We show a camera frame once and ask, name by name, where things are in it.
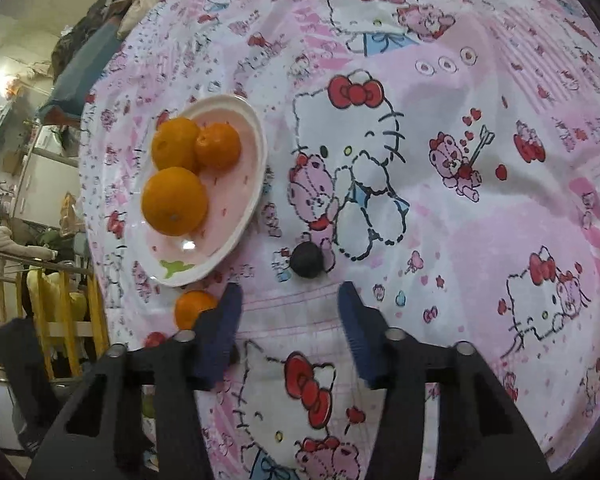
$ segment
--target white cabinet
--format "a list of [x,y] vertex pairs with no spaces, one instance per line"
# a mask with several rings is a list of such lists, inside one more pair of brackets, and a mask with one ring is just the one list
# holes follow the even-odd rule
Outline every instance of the white cabinet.
[[32,153],[11,215],[60,227],[60,208],[67,192],[80,196],[78,168]]

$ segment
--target green leaf design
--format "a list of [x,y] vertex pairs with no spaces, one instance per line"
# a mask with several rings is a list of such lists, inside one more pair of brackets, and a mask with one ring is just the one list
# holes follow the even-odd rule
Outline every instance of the green leaf design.
[[164,277],[165,280],[168,280],[176,272],[183,272],[184,270],[189,270],[191,267],[195,267],[195,264],[186,264],[185,262],[181,262],[180,260],[177,260],[175,262],[160,260],[160,264],[165,269],[167,269],[167,275]]

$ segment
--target plastic bag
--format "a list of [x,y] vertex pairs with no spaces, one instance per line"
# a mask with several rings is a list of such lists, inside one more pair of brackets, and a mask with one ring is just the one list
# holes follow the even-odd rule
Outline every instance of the plastic bag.
[[77,205],[75,196],[67,193],[60,208],[60,235],[64,237],[84,231],[82,218],[82,208]]

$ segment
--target dark ball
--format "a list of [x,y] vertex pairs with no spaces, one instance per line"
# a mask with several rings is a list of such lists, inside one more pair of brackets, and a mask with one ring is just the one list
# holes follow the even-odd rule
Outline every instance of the dark ball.
[[291,253],[289,267],[298,276],[315,278],[324,270],[324,257],[320,247],[312,242],[302,242]]

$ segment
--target blue pillow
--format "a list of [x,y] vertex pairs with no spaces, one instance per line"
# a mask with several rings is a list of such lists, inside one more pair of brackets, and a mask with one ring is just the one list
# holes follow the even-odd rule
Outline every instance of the blue pillow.
[[116,37],[118,25],[117,22],[104,23],[74,55],[56,80],[48,101],[38,109],[37,115],[43,124],[53,108],[59,108],[71,120],[80,121],[84,100],[122,44]]

